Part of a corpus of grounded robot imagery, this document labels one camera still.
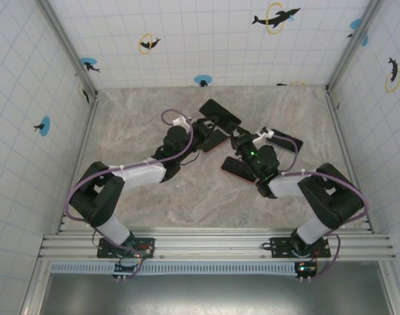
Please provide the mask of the small black controller board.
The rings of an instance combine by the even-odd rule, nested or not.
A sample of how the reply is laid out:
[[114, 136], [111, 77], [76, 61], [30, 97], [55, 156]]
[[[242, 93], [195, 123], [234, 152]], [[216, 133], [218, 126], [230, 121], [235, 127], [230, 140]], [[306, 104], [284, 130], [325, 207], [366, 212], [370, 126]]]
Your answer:
[[311, 278], [317, 275], [317, 263], [315, 261], [296, 262], [294, 264], [296, 278], [303, 282], [311, 281]]
[[117, 272], [117, 274], [113, 274], [112, 277], [117, 281], [126, 281], [126, 279], [133, 278], [142, 268], [144, 259], [140, 256], [140, 261], [131, 265], [131, 266], [126, 266], [123, 264], [123, 257], [119, 259], [119, 261], [114, 265], [114, 271]]

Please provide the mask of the shark blue circle sticker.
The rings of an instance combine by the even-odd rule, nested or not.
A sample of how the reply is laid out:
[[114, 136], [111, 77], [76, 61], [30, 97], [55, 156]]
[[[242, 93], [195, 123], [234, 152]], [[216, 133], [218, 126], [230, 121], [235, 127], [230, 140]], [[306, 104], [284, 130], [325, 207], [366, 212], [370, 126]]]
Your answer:
[[80, 60], [81, 60], [81, 63], [86, 67], [86, 70], [88, 72], [92, 71], [92, 72], [100, 73], [100, 69], [95, 67], [98, 63], [98, 61], [96, 59], [91, 58], [91, 57], [83, 57], [83, 58], [80, 58]]

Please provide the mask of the grey metal panel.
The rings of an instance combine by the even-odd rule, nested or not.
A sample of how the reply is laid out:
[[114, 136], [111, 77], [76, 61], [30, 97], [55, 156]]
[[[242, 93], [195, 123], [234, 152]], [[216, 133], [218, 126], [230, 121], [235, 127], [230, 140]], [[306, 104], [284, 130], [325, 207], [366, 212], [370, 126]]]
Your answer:
[[41, 315], [391, 315], [372, 266], [282, 276], [51, 276]]

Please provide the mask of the aluminium extrusion mounting rail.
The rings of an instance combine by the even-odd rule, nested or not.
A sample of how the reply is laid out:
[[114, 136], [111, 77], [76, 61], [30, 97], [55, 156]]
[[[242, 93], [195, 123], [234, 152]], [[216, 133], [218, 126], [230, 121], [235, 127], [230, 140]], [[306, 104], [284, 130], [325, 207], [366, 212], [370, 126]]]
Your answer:
[[[286, 229], [264, 228], [132, 228], [136, 237], [154, 238], [154, 261], [270, 261], [261, 244], [272, 237], [288, 237]], [[88, 229], [65, 228], [43, 237], [39, 258], [46, 261], [96, 260], [98, 240]], [[365, 229], [342, 229], [328, 237], [338, 261], [394, 261], [396, 253], [387, 234]]]

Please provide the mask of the aluminium side rail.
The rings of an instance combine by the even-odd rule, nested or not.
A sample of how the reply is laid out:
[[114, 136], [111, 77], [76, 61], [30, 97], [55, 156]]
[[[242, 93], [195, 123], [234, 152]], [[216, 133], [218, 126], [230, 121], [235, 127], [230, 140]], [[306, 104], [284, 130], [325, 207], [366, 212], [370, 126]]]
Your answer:
[[332, 95], [326, 91], [326, 101], [328, 105], [328, 109], [332, 118], [332, 122], [334, 124], [334, 130], [336, 132], [336, 136], [340, 145], [340, 150], [342, 152], [342, 156], [345, 163], [345, 168], [347, 169], [347, 177], [349, 181], [362, 192], [361, 185], [359, 184], [359, 179], [357, 178], [357, 174], [355, 168], [353, 166], [353, 161], [351, 158], [351, 154], [345, 139], [343, 128], [340, 124], [340, 120], [338, 118], [338, 114], [336, 111], [336, 107], [332, 98]]
[[96, 96], [95, 99], [89, 105], [89, 111], [87, 117], [85, 118], [81, 137], [78, 142], [76, 156], [74, 158], [72, 164], [72, 172], [70, 176], [70, 180], [68, 182], [67, 191], [65, 192], [64, 197], [66, 198], [67, 195], [70, 193], [71, 189], [74, 187], [74, 184], [78, 181], [78, 174], [81, 167], [81, 162], [84, 156], [85, 148], [87, 146], [87, 140], [89, 138], [89, 134], [91, 132], [91, 128], [93, 125], [93, 120], [95, 118], [95, 114], [98, 108], [99, 98]]

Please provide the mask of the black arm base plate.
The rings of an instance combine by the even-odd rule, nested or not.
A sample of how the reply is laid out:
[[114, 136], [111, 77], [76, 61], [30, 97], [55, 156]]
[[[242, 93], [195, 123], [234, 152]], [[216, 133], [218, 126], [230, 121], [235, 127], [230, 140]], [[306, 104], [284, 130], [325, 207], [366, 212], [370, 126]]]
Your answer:
[[[133, 238], [132, 240], [127, 241], [124, 246], [133, 248], [139, 252], [144, 259], [151, 259], [154, 256], [155, 241], [154, 238]], [[138, 256], [137, 253], [114, 247], [102, 238], [99, 241], [97, 257], [103, 259], [125, 257], [126, 259], [129, 259], [137, 258]]]
[[306, 244], [300, 238], [276, 237], [270, 238], [270, 250], [273, 258], [307, 259], [315, 255], [330, 258], [330, 246], [327, 240], [319, 238], [315, 243]]

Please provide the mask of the aluminium corner post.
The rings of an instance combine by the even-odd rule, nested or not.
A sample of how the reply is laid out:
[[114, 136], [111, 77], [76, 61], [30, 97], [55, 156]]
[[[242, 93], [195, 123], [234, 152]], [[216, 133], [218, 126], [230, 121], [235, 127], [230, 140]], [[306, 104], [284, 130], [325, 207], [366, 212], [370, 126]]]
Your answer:
[[385, 0], [370, 0], [366, 11], [361, 18], [360, 24], [354, 30], [351, 41], [349, 42], [346, 50], [340, 58], [340, 61], [338, 62], [336, 69], [328, 85], [326, 86], [326, 91], [329, 95], [334, 92], [334, 89], [340, 82], [340, 79], [347, 70], [347, 67], [351, 63], [355, 53], [361, 46], [363, 39], [368, 35], [369, 28], [372, 25], [384, 2]]
[[97, 90], [89, 78], [86, 68], [83, 66], [80, 57], [78, 56], [74, 46], [72, 45], [72, 42], [62, 27], [62, 24], [54, 12], [49, 0], [35, 0], [35, 3], [42, 12], [46, 22], [64, 50], [65, 55], [67, 56], [76, 73], [76, 76], [83, 85], [83, 89], [91, 100], [96, 100]]

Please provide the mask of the seal blue circle sticker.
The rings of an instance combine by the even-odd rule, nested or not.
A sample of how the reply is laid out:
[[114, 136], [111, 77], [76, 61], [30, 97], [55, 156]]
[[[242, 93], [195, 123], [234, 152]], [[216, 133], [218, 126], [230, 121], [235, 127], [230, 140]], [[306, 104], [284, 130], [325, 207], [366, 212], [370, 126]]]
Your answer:
[[43, 117], [38, 125], [33, 126], [34, 131], [35, 132], [37, 131], [42, 137], [48, 135], [50, 128], [51, 128], [51, 120], [49, 116]]

